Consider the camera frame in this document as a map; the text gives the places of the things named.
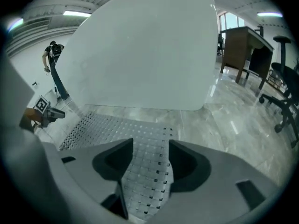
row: jeans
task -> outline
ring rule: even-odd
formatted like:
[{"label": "jeans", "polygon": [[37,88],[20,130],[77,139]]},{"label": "jeans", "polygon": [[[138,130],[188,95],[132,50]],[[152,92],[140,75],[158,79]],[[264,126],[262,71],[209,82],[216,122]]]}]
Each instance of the jeans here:
[{"label": "jeans", "polygon": [[62,82],[61,82],[61,80],[60,80],[60,78],[59,78],[59,76],[58,76],[58,74],[57,74],[57,71],[56,71],[56,69],[55,69],[55,65],[56,65],[56,64],[55,64],[54,61],[50,64],[51,75],[52,75],[53,80],[54,80],[54,83],[55,83],[55,85],[56,85],[56,87],[57,87],[57,89],[58,89],[58,92],[59,92],[60,95],[61,95],[61,98],[62,98],[62,99],[67,99],[68,95],[67,95],[67,93],[66,93],[66,90],[65,90],[65,88],[64,88],[64,85],[62,84]]}]

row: perforated metal plate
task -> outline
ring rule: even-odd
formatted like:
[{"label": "perforated metal plate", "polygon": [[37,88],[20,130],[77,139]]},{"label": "perforated metal plate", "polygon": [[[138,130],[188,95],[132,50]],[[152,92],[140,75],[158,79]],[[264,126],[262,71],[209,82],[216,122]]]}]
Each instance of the perforated metal plate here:
[{"label": "perforated metal plate", "polygon": [[173,172],[168,141],[178,139],[174,127],[88,113],[75,126],[59,150],[134,139],[133,159],[122,179],[128,212],[144,221],[167,202]]}]

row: person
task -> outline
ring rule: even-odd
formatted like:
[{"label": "person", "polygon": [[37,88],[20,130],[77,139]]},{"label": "person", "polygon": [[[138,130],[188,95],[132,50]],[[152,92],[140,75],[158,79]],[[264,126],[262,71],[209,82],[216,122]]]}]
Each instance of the person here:
[{"label": "person", "polygon": [[[55,68],[56,63],[63,49],[64,49],[63,45],[57,44],[55,41],[51,41],[50,46],[46,47],[45,51],[43,52],[43,65],[45,66],[44,70],[46,72],[51,72],[54,83],[58,89],[58,92],[61,95],[61,98],[63,100],[66,100],[69,97],[69,94],[66,92],[64,85],[62,84]],[[46,57],[48,57],[50,69],[47,66]]]}]

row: white wall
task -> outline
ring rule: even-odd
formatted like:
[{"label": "white wall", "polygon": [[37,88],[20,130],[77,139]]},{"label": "white wall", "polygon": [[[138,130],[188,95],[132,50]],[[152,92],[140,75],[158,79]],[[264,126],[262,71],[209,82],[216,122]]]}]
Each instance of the white wall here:
[{"label": "white wall", "polygon": [[[53,40],[65,46],[70,37],[71,35],[64,35],[45,40],[11,57],[11,63],[13,64],[14,68],[35,92],[33,98],[29,102],[28,107],[34,106],[38,96],[45,95],[51,89],[54,91],[53,78],[50,73],[47,73],[48,76],[46,76],[46,72],[44,71],[42,61],[44,50]],[[37,86],[35,85],[35,88],[33,88],[32,84],[35,81],[37,82]]]},{"label": "white wall", "polygon": [[274,48],[272,62],[280,62],[281,59],[280,46],[276,41],[273,40],[273,37],[277,35],[286,36],[291,39],[291,44],[286,44],[285,46],[285,51],[286,51],[285,64],[286,66],[289,66],[293,69],[295,67],[294,62],[296,61],[296,58],[299,56],[299,53],[292,34],[288,29],[285,28],[265,26],[264,38]]}]

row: air vent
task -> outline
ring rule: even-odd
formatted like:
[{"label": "air vent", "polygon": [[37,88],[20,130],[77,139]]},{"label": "air vent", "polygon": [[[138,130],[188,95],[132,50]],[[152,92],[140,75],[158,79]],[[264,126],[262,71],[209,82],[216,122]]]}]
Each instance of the air vent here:
[{"label": "air vent", "polygon": [[62,36],[62,35],[68,35],[73,34],[75,32],[76,28],[66,28],[66,29],[53,29],[48,30],[40,33],[39,35],[35,36],[28,36],[24,39],[21,39],[20,41],[10,44],[6,52],[9,57],[14,56],[15,54],[21,52],[24,49],[27,49],[28,47],[35,45],[39,42],[42,42],[44,40],[56,37],[56,36]]},{"label": "air vent", "polygon": [[10,33],[12,34],[12,37],[15,38],[17,35],[19,35],[23,32],[28,32],[31,29],[35,29],[37,27],[48,25],[48,24],[49,24],[49,20],[43,20],[43,21],[35,20],[35,21],[27,22],[27,23],[15,28]]}]

